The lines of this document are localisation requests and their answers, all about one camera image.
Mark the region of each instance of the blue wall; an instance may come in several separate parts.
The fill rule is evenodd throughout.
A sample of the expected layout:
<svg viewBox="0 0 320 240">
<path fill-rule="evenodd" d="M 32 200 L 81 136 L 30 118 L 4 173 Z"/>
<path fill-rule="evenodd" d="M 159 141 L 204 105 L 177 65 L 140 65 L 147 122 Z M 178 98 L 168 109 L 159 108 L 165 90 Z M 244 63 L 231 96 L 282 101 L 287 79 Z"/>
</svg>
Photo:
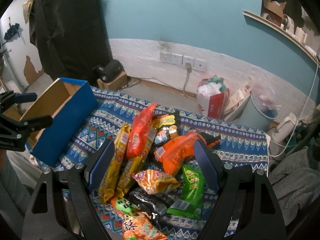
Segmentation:
<svg viewBox="0 0 320 240">
<path fill-rule="evenodd" d="M 109 38 L 210 49 L 259 66 L 309 93 L 314 62 L 286 37 L 244 17 L 244 9 L 260 14 L 261 0 L 102 0 L 102 7 Z M 317 91 L 315 87 L 313 100 Z"/>
</svg>

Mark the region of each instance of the tablecloth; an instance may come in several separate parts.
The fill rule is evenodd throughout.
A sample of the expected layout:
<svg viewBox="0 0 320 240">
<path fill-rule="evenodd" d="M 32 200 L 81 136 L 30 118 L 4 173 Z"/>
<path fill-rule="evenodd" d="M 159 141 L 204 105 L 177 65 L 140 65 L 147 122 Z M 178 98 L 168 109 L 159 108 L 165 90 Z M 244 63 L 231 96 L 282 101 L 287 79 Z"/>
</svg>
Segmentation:
<svg viewBox="0 0 320 240">
<path fill-rule="evenodd" d="M 124 123 L 132 124 L 135 115 L 152 104 L 148 100 L 134 98 L 116 91 L 101 90 L 96 87 L 92 87 L 92 91 L 98 100 L 98 107 L 88 116 L 71 139 L 65 154 L 53 167 L 55 171 L 70 169 L 74 164 L 83 162 L 90 153 L 97 151 L 107 138 L 114 139 Z M 250 164 L 252 170 L 260 168 L 267 173 L 267 141 L 263 131 L 161 105 L 157 105 L 154 114 L 175 111 L 179 111 L 180 135 L 190 130 L 204 131 L 214 136 L 220 134 L 220 145 L 213 152 L 219 155 L 223 162 L 231 163 L 233 166 Z M 42 169 L 48 167 L 41 161 L 38 160 L 38 162 Z M 198 167 L 195 159 L 189 160 L 188 165 Z M 181 192 L 182 188 L 178 187 L 171 194 L 179 197 Z M 160 220 L 158 229 L 167 235 L 169 240 L 196 239 L 217 197 L 214 191 L 205 187 L 204 205 L 199 220 L 165 214 Z M 96 193 L 91 198 L 103 225 L 121 234 L 122 220 L 112 206 L 100 204 Z M 237 222 L 237 220 L 230 221 L 226 236 L 234 233 Z"/>
</svg>

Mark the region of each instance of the floor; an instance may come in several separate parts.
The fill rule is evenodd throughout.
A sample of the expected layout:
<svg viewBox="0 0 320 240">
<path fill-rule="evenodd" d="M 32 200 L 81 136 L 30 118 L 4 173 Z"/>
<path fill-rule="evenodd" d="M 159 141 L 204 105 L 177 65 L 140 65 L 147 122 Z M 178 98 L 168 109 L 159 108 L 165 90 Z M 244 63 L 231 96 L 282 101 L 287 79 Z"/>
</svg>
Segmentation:
<svg viewBox="0 0 320 240">
<path fill-rule="evenodd" d="M 33 84 L 31 84 L 26 92 L 35 92 L 38 97 L 52 84 L 52 79 L 44 73 Z M 152 102 L 157 102 L 163 106 L 182 109 L 188 112 L 200 114 L 199 106 L 195 98 L 188 98 L 180 93 L 175 93 L 159 88 L 148 87 L 143 84 L 135 85 L 131 88 L 122 89 L 121 92 L 126 93 L 135 98 L 146 99 Z M 23 111 L 29 109 L 32 103 L 21 105 Z"/>
</svg>

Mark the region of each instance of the trash can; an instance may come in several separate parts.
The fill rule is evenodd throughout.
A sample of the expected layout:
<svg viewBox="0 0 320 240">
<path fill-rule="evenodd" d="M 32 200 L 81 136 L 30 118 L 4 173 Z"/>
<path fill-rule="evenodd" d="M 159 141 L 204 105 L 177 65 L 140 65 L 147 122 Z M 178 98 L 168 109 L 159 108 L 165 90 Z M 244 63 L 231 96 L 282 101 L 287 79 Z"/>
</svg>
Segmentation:
<svg viewBox="0 0 320 240">
<path fill-rule="evenodd" d="M 268 110 L 265 113 L 261 112 L 255 105 L 254 100 L 252 100 L 251 95 L 250 100 L 237 123 L 251 128 L 257 128 L 259 130 L 266 130 L 277 116 L 277 109 Z"/>
</svg>

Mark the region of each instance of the wall shelf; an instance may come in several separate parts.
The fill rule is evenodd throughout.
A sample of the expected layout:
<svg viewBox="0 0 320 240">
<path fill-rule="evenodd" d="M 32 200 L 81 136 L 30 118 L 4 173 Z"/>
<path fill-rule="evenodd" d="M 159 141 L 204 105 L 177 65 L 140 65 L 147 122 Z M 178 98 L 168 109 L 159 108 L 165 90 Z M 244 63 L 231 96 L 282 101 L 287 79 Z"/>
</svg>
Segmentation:
<svg viewBox="0 0 320 240">
<path fill-rule="evenodd" d="M 290 41 L 295 43 L 300 49 L 302 49 L 317 64 L 316 57 L 314 57 L 299 41 L 297 41 L 295 38 L 293 38 L 285 30 L 281 29 L 278 25 L 268 21 L 267 19 L 261 17 L 260 15 L 254 14 L 254 13 L 246 11 L 246 10 L 243 11 L 243 14 L 244 14 L 244 16 L 247 16 L 247 17 L 250 17 L 252 19 L 255 19 L 255 20 L 257 20 L 257 21 L 269 26 L 270 28 L 274 29 L 275 31 L 281 33 L 283 36 L 285 36 Z"/>
</svg>

